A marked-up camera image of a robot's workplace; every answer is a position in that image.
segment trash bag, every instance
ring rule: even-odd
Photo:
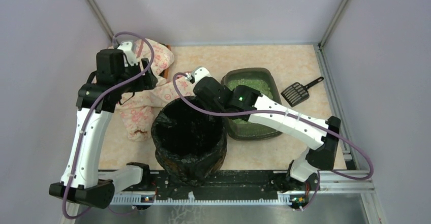
[[[202,108],[195,96],[186,99]],[[188,185],[201,186],[225,160],[227,136],[222,118],[200,113],[181,99],[170,102],[160,111],[152,124],[151,135],[157,162]]]

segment gray floor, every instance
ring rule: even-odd
[[[127,212],[130,207],[115,206]],[[324,195],[316,197],[305,212],[292,212],[285,206],[151,206],[128,216],[108,210],[92,209],[79,218],[85,223],[367,223],[359,195]]]

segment beige tabletop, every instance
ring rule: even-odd
[[[320,75],[319,65],[312,45],[270,46],[197,46],[172,47],[175,62],[169,76],[176,72],[206,67],[218,81],[231,70],[262,67],[268,69],[282,91],[294,82],[307,84]],[[289,106],[282,99],[284,106]],[[310,89],[310,98],[294,110],[316,118],[331,116],[328,97],[323,83]],[[299,157],[306,149],[301,141],[282,134],[263,141],[236,141],[228,137],[227,154],[223,170],[281,170]],[[140,162],[153,170],[163,169],[156,161],[152,139],[134,142],[127,139],[127,132],[118,113],[114,113],[106,130],[99,162],[99,169],[118,169],[128,162]],[[346,165],[340,146],[335,159],[335,169]]]

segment litter scoop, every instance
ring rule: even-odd
[[[302,84],[296,82],[283,90],[283,92],[281,92],[281,95],[287,101],[287,103],[289,103],[290,107],[294,107],[308,99],[310,97],[308,89],[321,81],[323,81],[323,77],[312,81],[306,86],[303,86]]]

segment green litter box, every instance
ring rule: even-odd
[[[244,68],[228,72],[221,81],[230,90],[238,85],[247,85],[260,91],[270,99],[281,104],[281,99],[274,78],[268,69],[265,68]],[[250,123],[241,119],[225,118],[225,125],[228,135],[241,141],[253,141],[274,138],[282,134],[270,127]]]

